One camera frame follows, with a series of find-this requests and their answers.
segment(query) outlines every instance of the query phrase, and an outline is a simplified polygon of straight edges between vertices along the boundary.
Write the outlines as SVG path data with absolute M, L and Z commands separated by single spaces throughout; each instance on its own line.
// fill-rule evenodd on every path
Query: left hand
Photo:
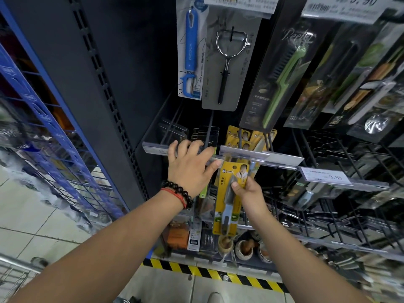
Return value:
M 202 140 L 182 141 L 178 146 L 177 157 L 175 157 L 177 143 L 178 141 L 174 141 L 169 146 L 168 180 L 184 188 L 194 198 L 209 183 L 221 162 L 215 161 L 205 169 L 206 163 L 215 152 L 215 148 L 208 147 L 198 154 L 199 147 L 203 146 Z

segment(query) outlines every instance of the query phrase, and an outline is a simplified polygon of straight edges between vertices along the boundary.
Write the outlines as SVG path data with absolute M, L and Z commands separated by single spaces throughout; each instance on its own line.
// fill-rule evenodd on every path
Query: black handle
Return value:
M 219 104 L 223 103 L 223 96 L 225 94 L 225 88 L 226 88 L 226 82 L 227 82 L 227 77 L 228 76 L 229 76 L 229 71 L 224 70 L 222 72 L 222 82 L 220 83 L 219 100 L 218 100 Z

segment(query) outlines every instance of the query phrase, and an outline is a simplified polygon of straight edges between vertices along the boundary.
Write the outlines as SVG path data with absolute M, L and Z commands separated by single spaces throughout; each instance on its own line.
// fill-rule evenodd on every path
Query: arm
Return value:
M 339 274 L 316 258 L 270 213 L 261 187 L 247 179 L 246 189 L 233 183 L 251 225 L 257 230 L 296 303 L 370 303 Z
M 209 147 L 197 155 L 203 142 L 190 144 L 186 140 L 179 145 L 177 158 L 174 155 L 177 142 L 170 145 L 168 180 L 195 197 L 209 182 L 220 162 L 205 169 L 214 149 Z M 178 198 L 160 191 L 47 267 L 9 302 L 112 302 L 181 209 L 183 205 Z

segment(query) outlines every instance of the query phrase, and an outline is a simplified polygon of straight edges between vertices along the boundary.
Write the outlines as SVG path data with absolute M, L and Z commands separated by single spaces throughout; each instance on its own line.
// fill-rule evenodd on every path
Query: blue peeler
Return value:
M 193 98 L 195 70 L 198 58 L 198 12 L 192 6 L 187 12 L 185 28 L 185 70 L 187 73 L 181 77 L 182 91 L 185 96 Z M 187 91 L 187 82 L 191 79 L 191 93 Z

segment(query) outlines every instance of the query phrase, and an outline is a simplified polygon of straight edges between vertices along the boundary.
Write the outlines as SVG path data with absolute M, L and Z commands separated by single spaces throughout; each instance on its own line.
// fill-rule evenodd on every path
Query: red string bracelet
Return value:
M 181 200 L 181 203 L 182 203 L 182 205 L 184 206 L 184 208 L 185 208 L 185 209 L 187 208 L 187 204 L 185 203 L 184 198 L 183 198 L 182 195 L 180 195 L 179 193 L 175 193 L 175 192 L 172 191 L 171 189 L 165 188 L 165 187 L 164 187 L 164 188 L 161 188 L 160 190 L 167 191 L 167 192 L 171 193 L 172 195 L 176 196 L 177 198 L 179 198 L 179 199 Z

